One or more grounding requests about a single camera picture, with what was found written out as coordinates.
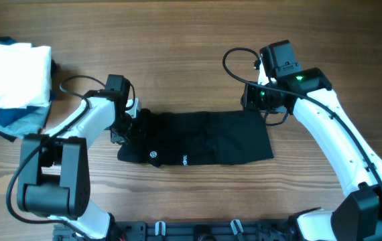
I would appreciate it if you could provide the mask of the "black t-shirt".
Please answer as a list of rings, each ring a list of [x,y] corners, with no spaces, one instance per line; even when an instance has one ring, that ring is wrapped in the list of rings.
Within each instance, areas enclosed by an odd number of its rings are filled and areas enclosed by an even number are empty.
[[[137,140],[124,144],[120,161],[162,165],[243,165],[274,157],[265,120],[249,111],[152,113],[144,108]]]

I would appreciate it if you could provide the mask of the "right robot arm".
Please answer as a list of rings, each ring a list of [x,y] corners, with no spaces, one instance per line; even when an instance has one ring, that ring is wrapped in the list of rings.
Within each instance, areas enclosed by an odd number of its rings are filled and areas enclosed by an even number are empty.
[[[247,83],[247,102],[295,116],[325,154],[345,196],[333,211],[290,216],[279,232],[289,240],[382,240],[382,159],[347,117],[327,77],[317,68],[258,70],[258,80]]]

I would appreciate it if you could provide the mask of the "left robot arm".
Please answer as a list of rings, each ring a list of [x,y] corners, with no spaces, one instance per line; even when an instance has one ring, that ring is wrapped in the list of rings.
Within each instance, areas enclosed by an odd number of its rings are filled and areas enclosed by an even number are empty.
[[[130,88],[106,87],[82,96],[71,116],[46,134],[30,134],[21,145],[19,167],[8,186],[6,203],[17,220],[32,224],[62,224],[83,240],[125,240],[112,214],[90,199],[88,148],[109,129],[115,142],[130,129],[127,104]],[[30,221],[12,206],[38,216]]]

